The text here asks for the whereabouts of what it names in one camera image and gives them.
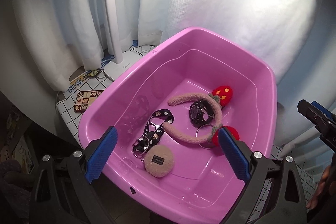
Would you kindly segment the right hand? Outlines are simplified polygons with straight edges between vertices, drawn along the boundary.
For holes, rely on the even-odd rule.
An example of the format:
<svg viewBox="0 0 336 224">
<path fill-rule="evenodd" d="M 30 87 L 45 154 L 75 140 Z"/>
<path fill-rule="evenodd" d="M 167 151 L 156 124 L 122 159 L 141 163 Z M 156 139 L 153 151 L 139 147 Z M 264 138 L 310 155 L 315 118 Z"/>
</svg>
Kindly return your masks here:
<svg viewBox="0 0 336 224">
<path fill-rule="evenodd" d="M 329 177 L 329 173 L 330 173 L 330 169 L 331 169 L 331 165 L 328 165 L 325 170 L 323 171 L 323 174 L 321 176 L 321 179 L 319 180 L 319 183 L 317 185 L 317 189 L 313 195 L 313 197 L 310 199 L 310 201 L 307 203 L 306 208 L 307 209 L 314 209 L 317 206 L 318 203 L 318 196 L 322 193 L 324 187 L 325 187 L 325 183 L 326 180 Z"/>
</svg>

